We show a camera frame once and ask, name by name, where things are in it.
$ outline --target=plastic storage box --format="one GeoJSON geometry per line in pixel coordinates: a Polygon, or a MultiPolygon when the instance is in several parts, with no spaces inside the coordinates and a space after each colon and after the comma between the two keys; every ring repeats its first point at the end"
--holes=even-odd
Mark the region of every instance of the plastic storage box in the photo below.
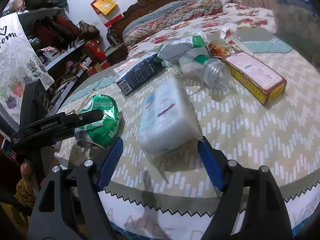
{"type": "Polygon", "coordinates": [[[308,0],[268,0],[275,18],[276,36],[309,62],[320,54],[320,18],[308,0]]]}

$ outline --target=carved headboard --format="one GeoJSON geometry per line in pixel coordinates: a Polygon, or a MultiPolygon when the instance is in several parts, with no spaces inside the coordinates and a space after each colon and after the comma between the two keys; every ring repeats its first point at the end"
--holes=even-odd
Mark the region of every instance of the carved headboard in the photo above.
{"type": "Polygon", "coordinates": [[[131,22],[174,1],[181,0],[138,0],[123,13],[123,18],[111,25],[111,31],[122,41],[122,32],[131,22]]]}

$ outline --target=yellow envelope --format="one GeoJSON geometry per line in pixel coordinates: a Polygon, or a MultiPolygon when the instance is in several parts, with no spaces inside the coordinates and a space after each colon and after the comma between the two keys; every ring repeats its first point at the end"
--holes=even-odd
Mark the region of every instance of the yellow envelope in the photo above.
{"type": "Polygon", "coordinates": [[[93,5],[107,15],[117,4],[113,0],[97,0],[93,5]]]}

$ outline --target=green can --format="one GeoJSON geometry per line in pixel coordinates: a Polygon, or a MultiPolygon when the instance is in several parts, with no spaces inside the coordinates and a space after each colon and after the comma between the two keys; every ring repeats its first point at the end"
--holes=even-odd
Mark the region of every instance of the green can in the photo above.
{"type": "Polygon", "coordinates": [[[80,114],[95,109],[103,111],[103,119],[75,129],[75,138],[80,147],[107,148],[118,133],[120,118],[116,101],[107,95],[95,95],[88,100],[80,114]]]}

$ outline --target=zigzag trim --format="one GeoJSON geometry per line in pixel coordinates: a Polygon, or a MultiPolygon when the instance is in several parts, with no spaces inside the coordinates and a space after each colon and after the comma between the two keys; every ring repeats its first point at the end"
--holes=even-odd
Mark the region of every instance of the zigzag trim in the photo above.
{"type": "Polygon", "coordinates": [[[305,195],[308,190],[311,191],[312,188],[313,188],[313,187],[317,187],[318,184],[320,184],[320,181],[319,181],[319,180],[318,180],[315,184],[313,183],[311,187],[307,187],[306,190],[302,190],[299,194],[296,193],[294,196],[290,196],[290,197],[288,198],[288,200],[284,199],[284,201],[285,201],[286,203],[288,203],[288,202],[290,201],[290,199],[294,200],[296,197],[300,197],[302,193],[305,195]]]}
{"type": "Polygon", "coordinates": [[[180,216],[183,216],[183,215],[185,215],[185,214],[188,213],[190,217],[192,217],[192,216],[194,216],[194,215],[196,215],[196,214],[198,214],[199,217],[203,217],[203,216],[206,215],[206,214],[207,214],[209,217],[212,217],[212,216],[213,216],[213,214],[209,214],[208,212],[205,212],[205,213],[203,213],[203,214],[200,214],[198,211],[197,211],[197,212],[194,212],[194,213],[191,213],[190,211],[181,212],[180,210],[178,210],[178,211],[176,211],[176,212],[172,212],[170,209],[164,210],[164,209],[162,209],[161,207],[159,207],[159,208],[157,209],[154,205],[150,207],[149,204],[144,205],[144,204],[142,203],[142,201],[137,202],[136,200],[131,200],[129,197],[128,197],[128,198],[124,198],[124,196],[119,196],[117,193],[112,194],[111,191],[107,191],[106,189],[105,189],[104,191],[105,191],[106,194],[110,193],[112,197],[113,197],[113,196],[116,196],[118,199],[122,198],[124,201],[129,200],[129,202],[130,202],[131,204],[132,204],[133,202],[135,202],[137,206],[139,206],[139,205],[141,204],[144,208],[145,208],[146,206],[148,206],[148,208],[150,208],[150,209],[153,209],[153,208],[154,208],[155,211],[161,210],[161,212],[162,212],[163,214],[166,213],[166,212],[169,212],[171,215],[174,215],[174,214],[176,214],[176,213],[179,213],[180,216]]]}

